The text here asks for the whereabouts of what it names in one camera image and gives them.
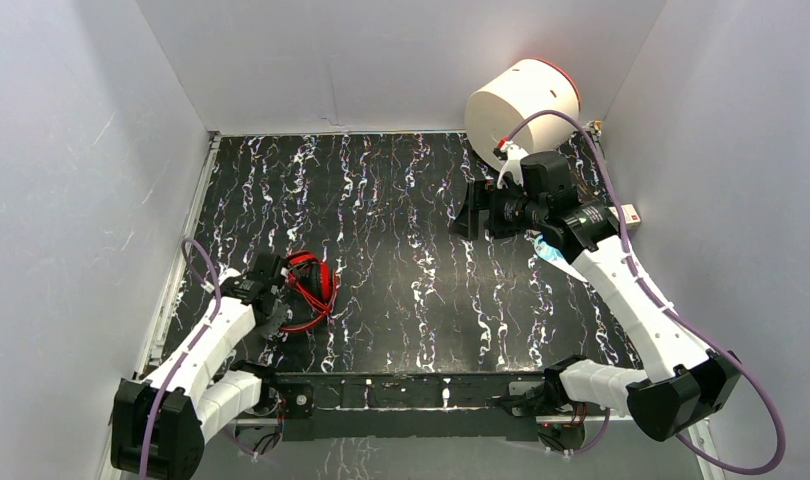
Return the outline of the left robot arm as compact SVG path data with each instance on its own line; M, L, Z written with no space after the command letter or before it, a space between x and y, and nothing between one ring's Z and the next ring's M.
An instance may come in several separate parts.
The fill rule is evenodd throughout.
M226 271L208 312L182 344L140 381L122 380L114 397L110 462L153 479L189 479L206 444L243 413L267 416L280 391L269 367L241 361L219 370L245 336L284 319L288 262L261 253L244 273Z

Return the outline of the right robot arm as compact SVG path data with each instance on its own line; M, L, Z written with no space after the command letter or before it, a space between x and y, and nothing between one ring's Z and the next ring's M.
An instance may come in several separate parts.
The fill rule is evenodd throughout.
M526 231L541 234L592 286L628 335L642 366L629 369L574 355L544 372L534 390L558 414L596 403L630 415L653 440L663 442L718 412L741 375L733 363L680 327L640 282L644 270L623 249L609 207L581 200L566 160L540 152L521 161L522 181L509 174L468 183L451 233L475 240Z

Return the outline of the red black headphones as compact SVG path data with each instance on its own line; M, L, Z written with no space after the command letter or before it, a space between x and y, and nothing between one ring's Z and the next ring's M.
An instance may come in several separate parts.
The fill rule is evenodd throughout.
M306 333L327 320L334 311L338 277L324 261L308 251L297 251L285 257L288 265L287 285L298 294L312 311L310 320L298 324L283 324L285 334Z

